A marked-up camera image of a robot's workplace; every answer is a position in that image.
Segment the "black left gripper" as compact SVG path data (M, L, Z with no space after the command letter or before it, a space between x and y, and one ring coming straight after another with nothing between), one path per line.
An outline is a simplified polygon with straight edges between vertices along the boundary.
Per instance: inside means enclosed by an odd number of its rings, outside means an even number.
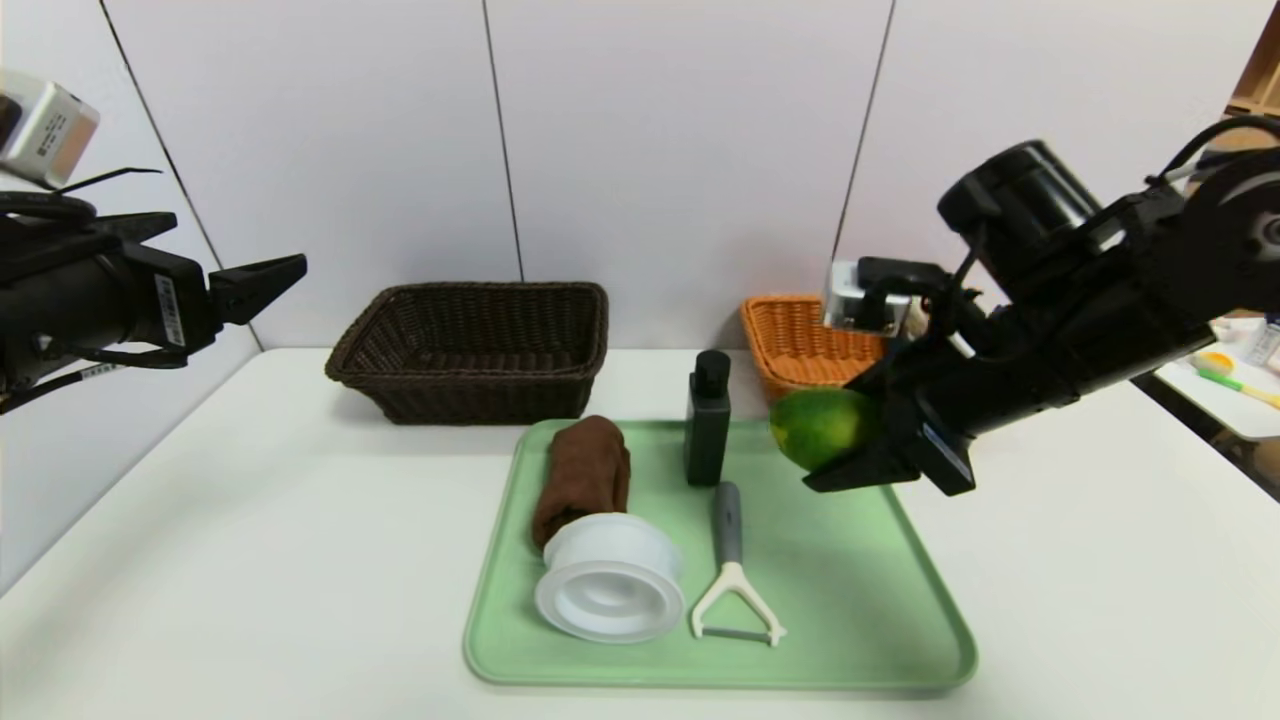
M3 392L31 393L76 363L177 369L220 324L247 325L308 269L305 254L207 275L200 264L143 243L175 229L170 211L95 218L122 242L3 282Z

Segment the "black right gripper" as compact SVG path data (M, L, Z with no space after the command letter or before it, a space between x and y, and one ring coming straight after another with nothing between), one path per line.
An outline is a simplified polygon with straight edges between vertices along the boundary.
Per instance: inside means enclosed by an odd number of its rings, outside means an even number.
M1074 404L1080 383L1037 354L1009 361L964 357L951 346L902 346L850 379L844 389L865 407L883 407L887 436L838 452L803 483L835 493L927 477L947 496L977 487L969 457L984 433Z

